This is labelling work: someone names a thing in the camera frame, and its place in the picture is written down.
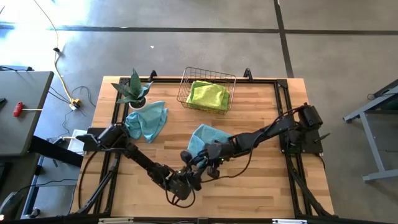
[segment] gray metal stand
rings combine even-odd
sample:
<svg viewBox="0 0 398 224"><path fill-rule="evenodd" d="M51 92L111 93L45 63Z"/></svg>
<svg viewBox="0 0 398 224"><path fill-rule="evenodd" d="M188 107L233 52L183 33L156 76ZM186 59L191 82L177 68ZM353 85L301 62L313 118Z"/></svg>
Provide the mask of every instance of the gray metal stand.
<svg viewBox="0 0 398 224"><path fill-rule="evenodd" d="M360 109L345 116L347 123L361 118L379 172L363 176L365 182L390 177L398 177L398 169L386 170L379 151L398 151L398 111L375 110L398 96L398 86L386 91L382 96L370 101Z"/></svg>

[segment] green cloth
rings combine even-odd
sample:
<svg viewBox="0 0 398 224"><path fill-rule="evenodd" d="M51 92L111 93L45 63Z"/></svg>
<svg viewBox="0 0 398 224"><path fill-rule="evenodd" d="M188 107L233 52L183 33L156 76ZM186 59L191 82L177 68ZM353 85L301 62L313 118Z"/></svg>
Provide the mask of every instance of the green cloth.
<svg viewBox="0 0 398 224"><path fill-rule="evenodd" d="M224 86L209 82L194 81L187 103L227 110L228 99L229 92Z"/></svg>

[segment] metal wire basket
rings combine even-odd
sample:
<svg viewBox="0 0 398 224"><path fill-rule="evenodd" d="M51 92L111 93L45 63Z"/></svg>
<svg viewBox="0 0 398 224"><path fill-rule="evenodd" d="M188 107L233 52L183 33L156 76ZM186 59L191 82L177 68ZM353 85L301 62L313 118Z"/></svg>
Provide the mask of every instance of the metal wire basket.
<svg viewBox="0 0 398 224"><path fill-rule="evenodd" d="M192 93L192 83L194 81L205 81L223 86L229 93L227 109L209 107L188 102ZM221 72L214 72L200 68L187 67L182 75L180 88L178 89L177 100L183 107L196 110L203 110L210 113L226 114L231 109L236 76Z"/></svg>

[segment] blue cloth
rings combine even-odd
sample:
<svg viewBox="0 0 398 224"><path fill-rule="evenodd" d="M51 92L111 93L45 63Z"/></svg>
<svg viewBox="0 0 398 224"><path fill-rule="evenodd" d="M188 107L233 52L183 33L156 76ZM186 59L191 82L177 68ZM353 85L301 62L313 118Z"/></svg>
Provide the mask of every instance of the blue cloth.
<svg viewBox="0 0 398 224"><path fill-rule="evenodd" d="M227 143L230 136L230 134L224 131L220 131L209 125L201 124L199 128L193 132L191 140L189 140L188 152L190 152L194 158L203 150L205 144L212 144L214 141Z"/></svg>
<svg viewBox="0 0 398 224"><path fill-rule="evenodd" d="M166 123L168 109L164 108L164 104L164 101L158 101L129 114L125 125L130 136L139 139L143 134L145 140L151 143Z"/></svg>

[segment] butcher block tabletop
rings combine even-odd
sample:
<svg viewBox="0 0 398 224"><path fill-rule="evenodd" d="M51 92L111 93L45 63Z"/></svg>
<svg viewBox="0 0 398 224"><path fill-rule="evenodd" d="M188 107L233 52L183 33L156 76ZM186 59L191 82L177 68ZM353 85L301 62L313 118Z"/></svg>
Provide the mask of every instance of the butcher block tabletop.
<svg viewBox="0 0 398 224"><path fill-rule="evenodd" d="M117 95L117 91L111 83L119 83L120 78L116 76L103 78L93 118L92 126L94 128L106 128L111 124ZM293 108L308 102L303 79L288 78L287 82ZM154 142L146 143L142 136L134 142L139 150L153 161L166 164L175 170L181 169L184 165L180 158L180 152L187 148L192 132L199 125L207 124L230 134L239 134L263 128L271 124L278 116L274 86L270 84L237 83L231 110L225 115L184 108L177 101L179 86L179 83L157 83L156 77L154 77L147 100L150 103L165 101L165 107L169 109L167 122ZM122 106L119 110L119 121L121 121L123 108ZM85 155L81 171L91 153ZM103 158L104 153L99 152L88 164L81 185L82 205L98 186ZM243 156L224 163L220 166L221 175L237 174L245 167L248 158L249 156ZM325 210L333 214L326 175L320 158L311 154L303 154L302 160L308 188ZM202 179L207 180L210 177L204 173ZM78 210L77 189L78 186L71 212ZM106 204L108 189L109 184L104 190L101 211ZM186 201L181 201L179 204L188 205L192 199L191 194ZM305 211L299 187L298 199L301 210ZM151 181L146 171L134 161L122 157L111 216L293 218L286 161L284 155L280 153L278 137L260 143L253 151L250 166L239 177L202 184L202 190L196 192L196 202L190 208L178 208L170 205L165 198L165 191Z"/></svg>

